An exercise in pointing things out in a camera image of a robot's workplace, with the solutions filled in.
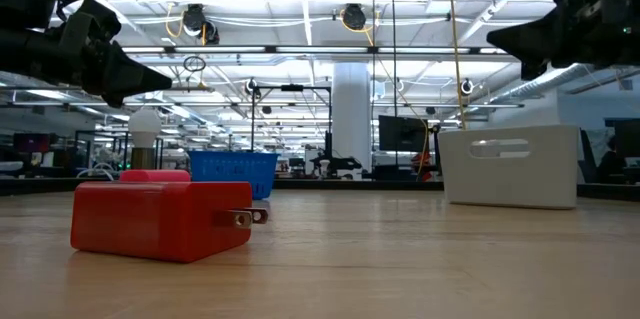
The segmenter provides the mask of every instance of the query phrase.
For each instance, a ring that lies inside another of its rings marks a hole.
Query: white pillar
[[[371,172],[371,102],[367,63],[333,66],[333,155],[354,157]]]

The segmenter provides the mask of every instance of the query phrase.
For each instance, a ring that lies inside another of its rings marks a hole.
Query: white lamp
[[[152,109],[141,109],[129,118],[129,132],[133,137],[132,169],[155,169],[153,144],[162,130],[162,121]]]
[[[329,164],[331,164],[331,160],[322,159],[320,160],[320,168],[322,172],[320,173],[321,178],[326,178],[329,174]]]

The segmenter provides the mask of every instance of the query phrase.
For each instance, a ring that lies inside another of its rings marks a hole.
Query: white plastic bin
[[[576,206],[577,127],[442,132],[439,139],[450,203]]]

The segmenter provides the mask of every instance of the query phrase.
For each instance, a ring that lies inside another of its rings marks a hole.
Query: wooden table
[[[640,205],[448,205],[276,191],[249,244],[189,265],[75,252],[71,194],[0,198],[0,318],[638,318]]]

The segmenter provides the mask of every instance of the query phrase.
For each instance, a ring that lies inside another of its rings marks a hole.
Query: blue plastic basket
[[[249,182],[253,199],[271,195],[278,154],[191,151],[193,181]]]

